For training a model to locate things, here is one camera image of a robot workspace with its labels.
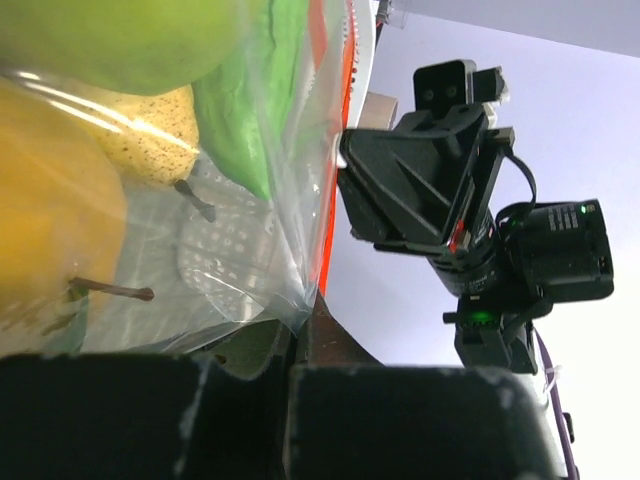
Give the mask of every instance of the green leaf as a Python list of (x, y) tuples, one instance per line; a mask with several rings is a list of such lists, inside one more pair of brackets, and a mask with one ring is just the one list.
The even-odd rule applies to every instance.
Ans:
[(44, 353), (76, 353), (84, 343), (87, 333), (87, 318), (89, 316), (89, 290), (72, 288), (69, 290), (69, 302), (78, 303), (76, 313), (61, 318), (48, 332), (60, 330), (42, 351)]

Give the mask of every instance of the toy fruit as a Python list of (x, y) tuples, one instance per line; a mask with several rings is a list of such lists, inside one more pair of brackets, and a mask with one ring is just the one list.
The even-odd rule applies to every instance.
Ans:
[(0, 64), (135, 95), (215, 68), (267, 0), (3, 0)]
[(3, 355), (59, 334), (80, 292), (92, 314), (108, 298), (88, 291), (113, 281), (127, 203), (111, 162), (67, 116), (5, 79), (0, 111)]
[(191, 172), (198, 156), (191, 86), (141, 97), (74, 81), (59, 82), (56, 88), (25, 85), (70, 113), (127, 177), (170, 186)]
[(281, 140), (308, 6), (308, 0), (265, 2), (243, 45), (193, 84), (203, 150), (225, 176), (263, 199), (271, 195), (264, 137)]

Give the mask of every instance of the speckled yellow fruit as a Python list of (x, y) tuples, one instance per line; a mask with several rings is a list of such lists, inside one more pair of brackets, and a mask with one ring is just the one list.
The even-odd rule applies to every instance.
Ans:
[[(0, 355), (38, 349), (69, 281), (111, 283), (125, 235), (120, 177), (97, 143), (0, 78)], [(92, 313), (108, 295), (92, 293)]]
[[(62, 93), (56, 96), (56, 90)], [(198, 156), (191, 86), (141, 97), (64, 81), (45, 93), (71, 113), (127, 177), (168, 186), (191, 172)]]

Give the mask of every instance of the green pepper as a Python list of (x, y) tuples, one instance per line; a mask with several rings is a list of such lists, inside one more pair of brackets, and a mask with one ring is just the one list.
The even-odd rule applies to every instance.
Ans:
[(280, 141), (295, 96), (309, 0), (269, 0), (252, 33), (193, 83), (200, 146), (218, 169), (268, 200), (265, 139)]

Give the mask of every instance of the plastic bag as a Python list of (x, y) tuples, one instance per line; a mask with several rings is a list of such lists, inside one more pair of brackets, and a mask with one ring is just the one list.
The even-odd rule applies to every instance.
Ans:
[(0, 7), (0, 355), (309, 316), (344, 0)]

